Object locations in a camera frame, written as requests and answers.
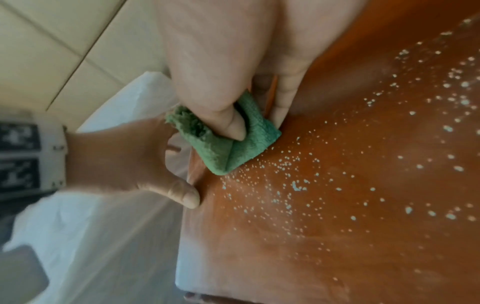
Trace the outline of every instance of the wooden table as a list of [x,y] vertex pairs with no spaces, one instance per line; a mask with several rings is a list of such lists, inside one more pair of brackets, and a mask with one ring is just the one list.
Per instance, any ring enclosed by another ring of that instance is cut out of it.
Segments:
[[265,304],[479,303],[480,21],[462,21],[479,11],[372,1],[312,66],[271,148],[223,177],[193,154],[203,202],[184,212],[178,287]]

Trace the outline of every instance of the green microfiber towel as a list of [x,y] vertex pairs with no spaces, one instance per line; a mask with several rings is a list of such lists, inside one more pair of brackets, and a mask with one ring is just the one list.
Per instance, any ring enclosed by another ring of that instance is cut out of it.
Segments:
[[250,93],[245,92],[234,104],[245,119],[246,137],[237,141],[216,135],[194,113],[179,106],[166,117],[197,151],[210,171],[225,175],[265,151],[282,134],[263,118]]

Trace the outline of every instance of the plastic drop cloth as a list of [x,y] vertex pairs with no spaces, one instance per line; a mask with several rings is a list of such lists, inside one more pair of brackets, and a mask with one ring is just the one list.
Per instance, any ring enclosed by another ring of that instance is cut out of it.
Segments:
[[[177,103],[171,81],[144,73],[79,128],[96,131],[153,117]],[[186,177],[190,147],[167,156],[167,167]],[[31,205],[15,220],[4,250],[27,244],[50,284],[30,303],[184,303],[175,286],[182,207],[155,193],[115,196],[57,193]]]

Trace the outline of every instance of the black and white object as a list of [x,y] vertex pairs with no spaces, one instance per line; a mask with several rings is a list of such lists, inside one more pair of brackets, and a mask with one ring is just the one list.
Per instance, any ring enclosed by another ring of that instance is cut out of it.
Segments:
[[65,187],[67,153],[60,122],[0,106],[0,205]]

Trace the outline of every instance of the left hand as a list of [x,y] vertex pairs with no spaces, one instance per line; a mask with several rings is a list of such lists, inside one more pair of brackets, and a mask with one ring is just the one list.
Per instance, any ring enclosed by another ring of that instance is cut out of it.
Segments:
[[164,115],[92,133],[67,134],[67,190],[115,193],[150,190],[187,208],[200,203],[198,191],[165,166],[176,129]]

